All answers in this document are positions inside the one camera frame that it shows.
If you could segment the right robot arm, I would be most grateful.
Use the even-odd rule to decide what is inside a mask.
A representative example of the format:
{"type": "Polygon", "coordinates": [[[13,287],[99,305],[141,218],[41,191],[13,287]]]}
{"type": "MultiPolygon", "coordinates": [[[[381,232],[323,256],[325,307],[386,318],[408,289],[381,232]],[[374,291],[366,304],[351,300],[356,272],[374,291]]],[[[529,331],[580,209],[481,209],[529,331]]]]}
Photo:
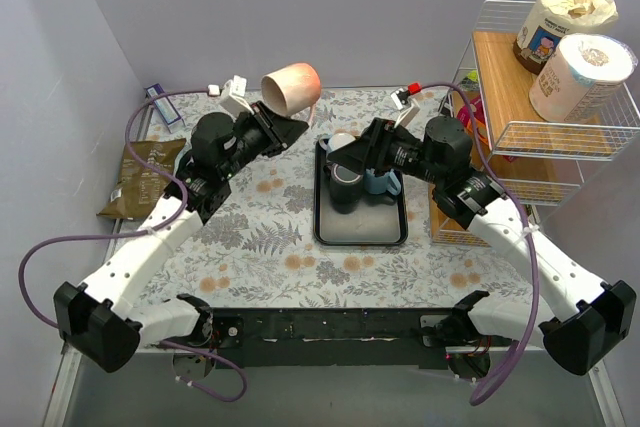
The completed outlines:
{"type": "Polygon", "coordinates": [[[484,336],[523,340],[545,349],[569,373],[588,373],[626,338],[636,292],[624,281],[606,282],[557,247],[505,187],[472,166],[472,148],[456,118],[429,120],[421,139],[397,122],[376,118],[355,140],[330,148],[328,160],[357,174],[394,170],[432,184],[438,209],[493,248],[536,290],[527,308],[476,291],[428,328],[429,336],[469,345],[484,336]]]}

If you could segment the light blue faceted mug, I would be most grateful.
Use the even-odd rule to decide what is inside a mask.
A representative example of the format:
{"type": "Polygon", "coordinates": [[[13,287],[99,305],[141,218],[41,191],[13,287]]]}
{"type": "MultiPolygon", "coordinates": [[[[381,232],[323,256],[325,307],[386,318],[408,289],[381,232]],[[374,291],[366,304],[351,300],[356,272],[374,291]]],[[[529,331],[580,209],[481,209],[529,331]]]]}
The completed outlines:
{"type": "Polygon", "coordinates": [[[364,175],[364,189],[372,195],[398,196],[402,192],[402,184],[394,171],[376,175],[373,169],[368,169],[364,175]]]}

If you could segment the pink mug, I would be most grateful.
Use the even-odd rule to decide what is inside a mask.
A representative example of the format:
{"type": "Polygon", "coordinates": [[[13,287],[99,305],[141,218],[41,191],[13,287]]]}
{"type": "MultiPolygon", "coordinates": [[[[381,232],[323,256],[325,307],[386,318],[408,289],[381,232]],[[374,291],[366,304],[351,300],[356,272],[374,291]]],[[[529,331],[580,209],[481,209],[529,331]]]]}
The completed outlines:
{"type": "Polygon", "coordinates": [[[294,63],[266,74],[261,79],[265,105],[274,113],[291,117],[312,109],[321,97],[322,84],[308,63],[294,63]]]}

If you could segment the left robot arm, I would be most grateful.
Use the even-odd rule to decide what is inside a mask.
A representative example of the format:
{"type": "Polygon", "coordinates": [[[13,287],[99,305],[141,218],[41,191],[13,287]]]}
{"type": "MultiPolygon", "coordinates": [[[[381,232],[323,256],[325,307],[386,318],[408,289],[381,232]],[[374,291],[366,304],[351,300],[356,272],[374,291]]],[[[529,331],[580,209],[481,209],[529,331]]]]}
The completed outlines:
{"type": "Polygon", "coordinates": [[[262,102],[237,117],[221,112],[201,117],[176,180],[134,238],[82,283],[56,290],[62,339],[107,373],[124,366],[140,346],[166,339],[190,347],[207,344],[213,324],[206,302],[180,294],[151,308],[135,304],[155,273],[230,196],[230,180],[257,157],[286,151],[307,129],[306,122],[273,113],[262,102]]]}

